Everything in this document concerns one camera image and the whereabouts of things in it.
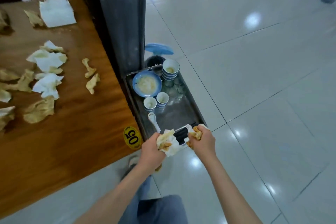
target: metal tray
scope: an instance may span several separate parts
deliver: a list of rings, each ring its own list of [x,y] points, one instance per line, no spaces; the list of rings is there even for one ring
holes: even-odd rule
[[[156,65],[143,70],[153,71],[154,73],[158,74],[162,80],[161,68],[162,65]],[[148,112],[145,110],[143,103],[144,98],[137,95],[132,87],[133,77],[143,70],[126,75],[124,78],[124,83],[131,100],[133,112],[138,122],[142,137],[144,140],[146,140],[156,132],[156,129],[154,125],[148,120]],[[165,107],[156,107],[153,112],[156,115],[156,121],[161,129],[161,133],[163,133],[165,129],[175,129],[175,134],[179,135],[180,139],[182,139],[186,137],[186,124],[193,126],[199,123],[206,125],[206,123],[180,72],[178,73],[175,81],[179,81],[181,84],[180,88],[176,84],[174,84],[172,87],[167,87],[167,82],[164,80],[162,81],[161,91],[164,91],[169,95],[169,101]],[[180,144],[184,143],[183,140],[181,141],[178,139],[178,141]]]

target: yellow sticker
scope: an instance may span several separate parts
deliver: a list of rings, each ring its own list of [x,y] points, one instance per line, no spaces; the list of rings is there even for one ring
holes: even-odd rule
[[[124,129],[124,140],[125,143],[133,150],[140,149],[142,145],[142,137],[139,131],[134,127],[126,127]]]

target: person's left hand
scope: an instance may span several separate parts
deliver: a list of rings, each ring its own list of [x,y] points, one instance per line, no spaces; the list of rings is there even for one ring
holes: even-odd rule
[[[159,133],[154,133],[141,147],[141,156],[138,165],[144,168],[149,175],[154,173],[155,169],[161,165],[166,157],[166,154],[159,151],[156,146],[156,139],[159,135]]]

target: ceramic spoon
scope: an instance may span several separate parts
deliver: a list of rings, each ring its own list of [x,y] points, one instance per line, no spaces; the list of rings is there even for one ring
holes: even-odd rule
[[[153,125],[154,125],[156,131],[157,131],[158,133],[160,133],[160,132],[161,132],[161,129],[160,129],[159,125],[158,125],[157,122],[156,122],[156,116],[155,116],[155,113],[150,112],[150,113],[148,114],[148,119],[149,119],[149,121],[150,121],[151,123],[153,123]]]

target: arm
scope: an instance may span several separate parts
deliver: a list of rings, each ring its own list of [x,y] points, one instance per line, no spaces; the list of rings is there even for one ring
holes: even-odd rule
[[[114,190],[100,198],[74,224],[118,223],[140,185],[154,172],[166,156],[165,153],[157,149],[156,139],[159,135],[159,133],[155,133],[142,144],[138,164]]]
[[[215,138],[210,130],[197,127],[203,135],[200,141],[188,135],[194,151],[208,171],[228,224],[262,224],[241,195],[216,156]]]

